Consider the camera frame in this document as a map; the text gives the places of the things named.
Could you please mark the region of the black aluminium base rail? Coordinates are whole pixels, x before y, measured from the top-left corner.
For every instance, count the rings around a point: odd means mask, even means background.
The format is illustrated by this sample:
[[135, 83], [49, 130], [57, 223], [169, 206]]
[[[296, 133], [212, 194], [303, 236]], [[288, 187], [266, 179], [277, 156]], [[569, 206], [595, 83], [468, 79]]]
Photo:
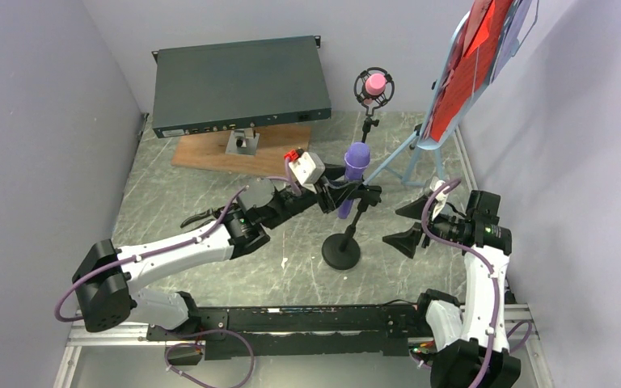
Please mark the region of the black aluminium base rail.
[[352, 306], [202, 307], [189, 334], [172, 334], [146, 323], [121, 323], [90, 333], [72, 326], [67, 344], [159, 346], [189, 342], [207, 361], [248, 356], [311, 356], [379, 353], [406, 356], [433, 341], [422, 313], [405, 303]]

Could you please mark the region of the black round-base mic stand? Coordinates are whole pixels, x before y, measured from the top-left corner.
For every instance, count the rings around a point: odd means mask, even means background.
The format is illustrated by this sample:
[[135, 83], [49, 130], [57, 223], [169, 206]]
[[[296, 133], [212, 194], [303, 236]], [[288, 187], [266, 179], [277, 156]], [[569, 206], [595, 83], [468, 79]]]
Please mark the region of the black round-base mic stand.
[[352, 222], [346, 227], [343, 234], [328, 236], [322, 245], [324, 262], [336, 270], [349, 270], [355, 267], [361, 258], [361, 248], [355, 240], [357, 223], [369, 206], [364, 200], [358, 200], [357, 213]]

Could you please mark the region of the wooden board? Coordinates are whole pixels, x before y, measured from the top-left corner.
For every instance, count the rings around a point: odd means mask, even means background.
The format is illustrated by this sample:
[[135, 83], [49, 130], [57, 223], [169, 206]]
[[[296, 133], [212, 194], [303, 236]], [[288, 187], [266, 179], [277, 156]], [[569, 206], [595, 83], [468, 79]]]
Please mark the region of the wooden board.
[[279, 124], [260, 127], [245, 147], [237, 146], [234, 131], [222, 131], [181, 137], [171, 160], [174, 167], [245, 175], [285, 173], [284, 156], [291, 150], [306, 149], [311, 127]]

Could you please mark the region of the dark green rack unit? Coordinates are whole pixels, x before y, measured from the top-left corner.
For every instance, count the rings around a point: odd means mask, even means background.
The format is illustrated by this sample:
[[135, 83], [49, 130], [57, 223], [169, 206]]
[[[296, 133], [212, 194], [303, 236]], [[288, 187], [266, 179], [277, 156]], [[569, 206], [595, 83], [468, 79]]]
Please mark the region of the dark green rack unit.
[[158, 138], [332, 115], [316, 36], [163, 48], [154, 59]]

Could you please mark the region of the light blue music stand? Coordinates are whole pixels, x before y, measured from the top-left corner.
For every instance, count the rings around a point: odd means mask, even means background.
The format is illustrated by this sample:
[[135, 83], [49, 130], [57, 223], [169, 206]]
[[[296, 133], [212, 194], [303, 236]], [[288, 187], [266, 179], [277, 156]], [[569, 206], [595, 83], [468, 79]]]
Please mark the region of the light blue music stand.
[[538, 1], [475, 1], [450, 38], [449, 52], [434, 82], [421, 124], [375, 170], [367, 183], [388, 171], [405, 186], [423, 151], [431, 151], [434, 176], [445, 178], [441, 148], [476, 101], [514, 57], [539, 18]]

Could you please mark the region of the grey metal bracket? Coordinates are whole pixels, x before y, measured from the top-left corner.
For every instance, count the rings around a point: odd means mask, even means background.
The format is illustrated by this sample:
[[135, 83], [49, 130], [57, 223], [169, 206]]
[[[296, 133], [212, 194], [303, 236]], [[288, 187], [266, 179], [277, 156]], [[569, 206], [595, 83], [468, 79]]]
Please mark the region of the grey metal bracket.
[[253, 128], [234, 129], [226, 146], [226, 153], [233, 155], [255, 156], [260, 134]]

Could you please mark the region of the purple microphone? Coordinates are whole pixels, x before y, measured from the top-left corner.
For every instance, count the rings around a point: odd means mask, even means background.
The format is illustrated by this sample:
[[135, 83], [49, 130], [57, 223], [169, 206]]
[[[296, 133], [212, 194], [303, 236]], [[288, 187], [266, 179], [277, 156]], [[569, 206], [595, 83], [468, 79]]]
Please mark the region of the purple microphone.
[[[349, 181], [361, 180], [370, 164], [370, 148], [364, 142], [354, 142], [344, 154], [344, 177]], [[345, 200], [338, 208], [337, 217], [346, 219], [353, 206], [352, 200]]]

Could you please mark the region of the red sheet music papers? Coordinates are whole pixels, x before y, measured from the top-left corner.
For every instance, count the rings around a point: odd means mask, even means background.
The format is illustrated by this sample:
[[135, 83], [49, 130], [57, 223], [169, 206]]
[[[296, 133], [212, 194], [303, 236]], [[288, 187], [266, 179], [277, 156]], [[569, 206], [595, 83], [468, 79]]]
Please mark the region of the red sheet music papers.
[[484, 84], [500, 43], [511, 1], [476, 1], [469, 15], [463, 50], [437, 104], [429, 136], [440, 141], [464, 104]]

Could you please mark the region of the pink microphone in shock mount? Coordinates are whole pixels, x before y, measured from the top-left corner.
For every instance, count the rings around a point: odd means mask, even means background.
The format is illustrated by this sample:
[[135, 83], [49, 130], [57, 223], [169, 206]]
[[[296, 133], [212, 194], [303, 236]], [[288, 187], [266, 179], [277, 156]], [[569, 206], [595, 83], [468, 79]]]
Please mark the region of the pink microphone in shock mount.
[[356, 101], [365, 109], [365, 114], [372, 116], [392, 100], [395, 83], [385, 69], [373, 66], [358, 74], [353, 84], [353, 93]]

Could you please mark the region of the black tripod mic stand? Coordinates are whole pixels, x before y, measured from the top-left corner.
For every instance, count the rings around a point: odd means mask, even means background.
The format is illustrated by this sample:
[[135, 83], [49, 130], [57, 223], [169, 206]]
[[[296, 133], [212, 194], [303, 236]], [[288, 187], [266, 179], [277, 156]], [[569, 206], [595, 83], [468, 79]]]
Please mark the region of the black tripod mic stand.
[[376, 119], [374, 117], [374, 113], [370, 110], [367, 110], [365, 113], [365, 119], [361, 127], [361, 131], [362, 131], [361, 143], [364, 143], [364, 144], [366, 143], [367, 137], [370, 134], [371, 129], [373, 127], [378, 127], [379, 124], [380, 124], [380, 119]]

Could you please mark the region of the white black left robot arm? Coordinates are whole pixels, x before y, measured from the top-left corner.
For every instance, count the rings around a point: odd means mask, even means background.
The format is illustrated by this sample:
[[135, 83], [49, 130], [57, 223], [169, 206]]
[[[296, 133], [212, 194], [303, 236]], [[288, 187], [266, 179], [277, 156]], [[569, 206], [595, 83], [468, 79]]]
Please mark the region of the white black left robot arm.
[[90, 333], [133, 322], [190, 339], [201, 325], [193, 297], [182, 291], [159, 292], [150, 289], [151, 284], [190, 268], [250, 255], [269, 242], [269, 230], [314, 206], [323, 213], [336, 211], [347, 200], [375, 206], [381, 194], [381, 187], [362, 179], [335, 182], [325, 174], [298, 192], [258, 178], [214, 208], [215, 219], [197, 229], [134, 246], [115, 247], [109, 239], [97, 242], [67, 292], [75, 295], [80, 309], [72, 320], [83, 321]]

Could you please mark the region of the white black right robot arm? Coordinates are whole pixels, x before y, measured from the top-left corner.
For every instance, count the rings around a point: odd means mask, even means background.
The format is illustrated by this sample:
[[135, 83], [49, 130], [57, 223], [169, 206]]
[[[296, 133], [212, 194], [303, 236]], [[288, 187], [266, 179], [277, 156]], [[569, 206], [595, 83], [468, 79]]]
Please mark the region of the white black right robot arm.
[[471, 191], [462, 217], [445, 214], [446, 195], [427, 191], [396, 214], [414, 220], [410, 230], [383, 237], [383, 242], [413, 258], [432, 241], [463, 253], [465, 302], [427, 290], [419, 296], [413, 324], [433, 335], [435, 350], [414, 357], [430, 367], [432, 387], [511, 387], [522, 363], [512, 356], [505, 329], [505, 277], [512, 252], [511, 231], [499, 223], [501, 197]]

